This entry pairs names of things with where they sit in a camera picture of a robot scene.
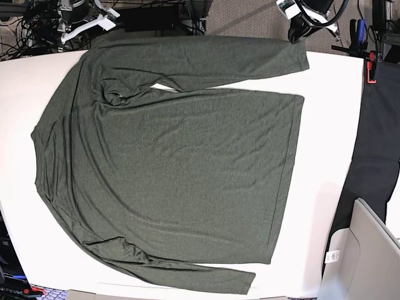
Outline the beige plastic bin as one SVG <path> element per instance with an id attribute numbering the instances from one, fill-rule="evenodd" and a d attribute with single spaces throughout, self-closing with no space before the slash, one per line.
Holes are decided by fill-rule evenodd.
<path id="1" fill-rule="evenodd" d="M 338 262 L 325 264 L 318 299 L 399 299 L 399 241 L 361 198 L 348 228 L 336 231 L 329 251 Z"/>

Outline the red clamp lower left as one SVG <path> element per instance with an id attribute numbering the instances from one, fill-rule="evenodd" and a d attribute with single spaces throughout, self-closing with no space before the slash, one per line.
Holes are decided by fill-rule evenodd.
<path id="1" fill-rule="evenodd" d="M 36 298 L 36 297 L 42 297 L 46 295 L 46 292 L 43 288 L 38 288 L 38 287 L 29 287 L 25 288 L 22 290 L 22 295 L 25 298 Z"/>

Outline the white barcode label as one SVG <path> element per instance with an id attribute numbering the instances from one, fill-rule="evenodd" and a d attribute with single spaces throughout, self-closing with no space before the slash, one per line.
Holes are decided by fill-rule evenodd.
<path id="1" fill-rule="evenodd" d="M 336 263 L 340 259 L 340 250 L 332 250 L 328 251 L 325 255 L 324 263 L 325 264 L 330 264 L 330 263 Z"/>

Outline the red black table clamp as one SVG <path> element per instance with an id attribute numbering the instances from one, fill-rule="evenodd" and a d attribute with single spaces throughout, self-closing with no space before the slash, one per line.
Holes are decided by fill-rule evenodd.
<path id="1" fill-rule="evenodd" d="M 383 61 L 383 54 L 380 51 L 370 51 L 366 58 L 366 82 L 376 84 L 375 73 L 378 63 Z"/>

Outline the dark green long-sleeve shirt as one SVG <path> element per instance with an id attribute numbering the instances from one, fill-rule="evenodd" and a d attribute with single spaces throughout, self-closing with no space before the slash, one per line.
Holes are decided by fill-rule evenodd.
<path id="1" fill-rule="evenodd" d="M 88 255 L 149 284 L 247 294 L 271 262 L 304 98 L 231 89 L 307 70 L 303 44 L 114 41 L 81 56 L 31 137 L 37 192 Z"/>

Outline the black box under table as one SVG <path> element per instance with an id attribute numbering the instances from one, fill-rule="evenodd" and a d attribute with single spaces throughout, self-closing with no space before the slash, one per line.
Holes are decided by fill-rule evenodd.
<path id="1" fill-rule="evenodd" d="M 121 14 L 121 21 L 126 31 L 163 31 L 174 27 L 176 15 L 162 9 L 132 9 Z"/>

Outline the blue handled clamp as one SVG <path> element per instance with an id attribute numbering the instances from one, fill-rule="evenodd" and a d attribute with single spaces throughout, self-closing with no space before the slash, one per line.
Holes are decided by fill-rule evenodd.
<path id="1" fill-rule="evenodd" d="M 368 46 L 368 42 L 364 40 L 365 20 L 351 19 L 349 22 L 349 32 L 351 43 L 349 47 L 349 54 L 353 57 L 359 57 Z"/>

